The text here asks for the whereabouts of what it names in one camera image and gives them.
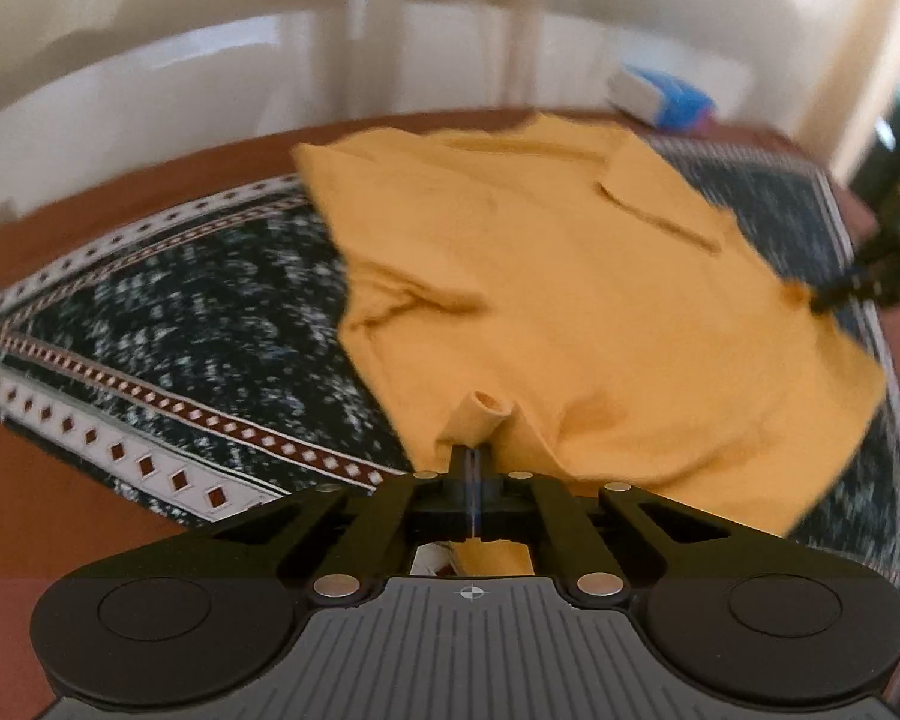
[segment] patterned rug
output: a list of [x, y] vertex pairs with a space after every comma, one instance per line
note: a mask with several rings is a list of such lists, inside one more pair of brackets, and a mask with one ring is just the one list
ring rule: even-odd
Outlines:
[[[802, 160], [650, 143], [732, 208], [782, 276], [820, 283], [851, 248], [826, 177]], [[410, 469], [337, 342], [346, 273], [294, 176], [114, 230], [0, 293], [0, 419], [116, 493], [186, 525], [331, 478], [370, 493]], [[900, 587], [900, 394], [869, 307], [839, 320], [888, 396], [792, 538]]]

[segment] circular pad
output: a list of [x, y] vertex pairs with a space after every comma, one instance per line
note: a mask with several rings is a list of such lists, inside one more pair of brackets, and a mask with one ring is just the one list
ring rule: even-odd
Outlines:
[[233, 690], [274, 660], [293, 632], [284, 584], [242, 544], [191, 542], [183, 562], [176, 577], [94, 576], [89, 566], [44, 593], [31, 641], [58, 692], [104, 709], [162, 709]]
[[840, 599], [805, 577], [770, 574], [741, 581], [730, 591], [730, 611], [752, 631], [772, 637], [811, 637], [840, 616]]
[[900, 595], [874, 572], [727, 573], [664, 576], [647, 600], [653, 643], [701, 685], [757, 704], [806, 706], [879, 689], [898, 662]]
[[194, 630], [210, 613], [210, 594], [183, 579], [138, 579], [103, 599], [100, 621], [118, 637], [163, 641]]

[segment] dark green rug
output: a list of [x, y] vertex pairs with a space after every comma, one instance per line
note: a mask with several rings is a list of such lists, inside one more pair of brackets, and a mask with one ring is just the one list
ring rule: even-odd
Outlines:
[[[653, 146], [784, 276], [837, 274], [850, 244], [826, 179], [738, 146]], [[0, 419], [117, 493], [194, 524], [334, 478], [410, 468], [337, 343], [346, 274], [292, 176], [127, 225], [0, 293]], [[900, 399], [869, 308], [840, 323], [890, 389], [797, 541], [900, 587]]]

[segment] ribbed grip surface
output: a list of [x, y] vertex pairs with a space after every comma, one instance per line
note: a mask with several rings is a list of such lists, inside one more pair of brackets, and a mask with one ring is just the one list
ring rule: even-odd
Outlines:
[[[249, 685], [159, 720], [766, 720], [682, 683], [626, 615], [578, 610], [550, 580], [393, 579], [373, 601], [316, 613]], [[791, 720], [889, 720], [876, 699]], [[44, 720], [140, 720], [72, 699]]]

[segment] yellow shirt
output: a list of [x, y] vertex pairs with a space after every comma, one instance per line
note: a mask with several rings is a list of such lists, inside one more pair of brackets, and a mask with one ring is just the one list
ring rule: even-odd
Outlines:
[[881, 399], [809, 290], [626, 129], [377, 129], [295, 158], [348, 267], [341, 342], [417, 469], [489, 440], [502, 471], [783, 534]]

